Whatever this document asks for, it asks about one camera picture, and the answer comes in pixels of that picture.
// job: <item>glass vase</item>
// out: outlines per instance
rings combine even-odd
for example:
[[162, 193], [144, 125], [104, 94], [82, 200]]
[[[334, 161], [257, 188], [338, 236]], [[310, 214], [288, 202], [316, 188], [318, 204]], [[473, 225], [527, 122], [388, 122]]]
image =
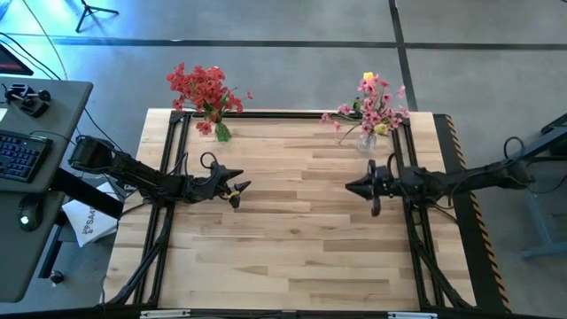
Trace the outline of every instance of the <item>glass vase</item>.
[[365, 153], [373, 153], [376, 149], [376, 134], [361, 134], [356, 141], [359, 151]]
[[232, 137], [229, 128], [222, 121], [215, 123], [214, 133], [219, 142], [228, 142]]

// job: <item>yellow flower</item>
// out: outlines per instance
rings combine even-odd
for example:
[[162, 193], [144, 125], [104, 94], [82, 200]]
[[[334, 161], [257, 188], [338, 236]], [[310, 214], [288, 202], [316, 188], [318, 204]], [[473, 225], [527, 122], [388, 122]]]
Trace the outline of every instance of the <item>yellow flower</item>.
[[374, 131], [381, 136], [387, 136], [388, 135], [388, 126], [385, 125], [384, 123], [377, 124], [374, 127]]
[[373, 78], [374, 78], [374, 73], [372, 73], [372, 72], [365, 72], [365, 73], [362, 75], [362, 79], [364, 79], [364, 80], [366, 80], [366, 81], [370, 81], [370, 80], [372, 80]]

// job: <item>keyboard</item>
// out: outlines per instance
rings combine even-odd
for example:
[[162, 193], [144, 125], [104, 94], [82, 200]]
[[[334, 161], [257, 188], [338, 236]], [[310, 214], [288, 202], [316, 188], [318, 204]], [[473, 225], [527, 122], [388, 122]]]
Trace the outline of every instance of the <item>keyboard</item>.
[[52, 141], [0, 129], [0, 178], [31, 183]]

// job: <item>wooden tabletop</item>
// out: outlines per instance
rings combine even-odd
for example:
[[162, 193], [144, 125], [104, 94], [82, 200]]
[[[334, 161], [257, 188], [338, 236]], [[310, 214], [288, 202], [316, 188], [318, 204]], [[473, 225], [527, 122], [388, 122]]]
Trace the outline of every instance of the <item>wooden tabletop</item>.
[[[137, 158], [156, 169], [169, 114], [148, 111], [138, 149]], [[345, 190], [345, 183], [364, 175], [370, 158], [356, 150], [357, 133], [338, 144], [333, 127], [317, 120], [225, 121], [233, 139], [223, 144], [214, 135], [199, 134], [197, 121], [191, 121], [189, 172], [208, 175], [199, 157], [210, 151], [227, 168], [245, 171], [235, 183], [252, 184], [238, 209], [219, 199], [176, 205], [160, 307], [418, 310], [400, 198], [383, 198], [382, 213], [373, 218], [370, 204]], [[412, 113], [411, 123], [420, 166], [443, 171], [432, 114]], [[379, 137], [371, 157], [384, 165], [392, 152], [392, 139]], [[125, 209], [140, 202], [135, 194]], [[120, 221], [105, 280], [107, 298], [141, 260], [150, 210], [139, 208]], [[458, 226], [434, 209], [430, 222], [439, 267], [475, 304]], [[145, 299], [153, 271], [152, 266]]]

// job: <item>green leaf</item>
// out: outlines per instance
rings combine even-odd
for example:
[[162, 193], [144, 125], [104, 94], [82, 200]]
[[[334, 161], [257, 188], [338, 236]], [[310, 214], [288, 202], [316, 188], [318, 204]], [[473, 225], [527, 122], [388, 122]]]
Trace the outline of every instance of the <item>green leaf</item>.
[[228, 93], [228, 92], [227, 92], [227, 93], [224, 93], [224, 94], [222, 95], [222, 98], [221, 98], [221, 104], [222, 104], [222, 105], [227, 104], [227, 99], [228, 99], [228, 98], [229, 98], [229, 93]]
[[213, 107], [210, 106], [207, 102], [203, 104], [203, 108], [205, 109], [205, 112], [209, 114], [213, 111]]

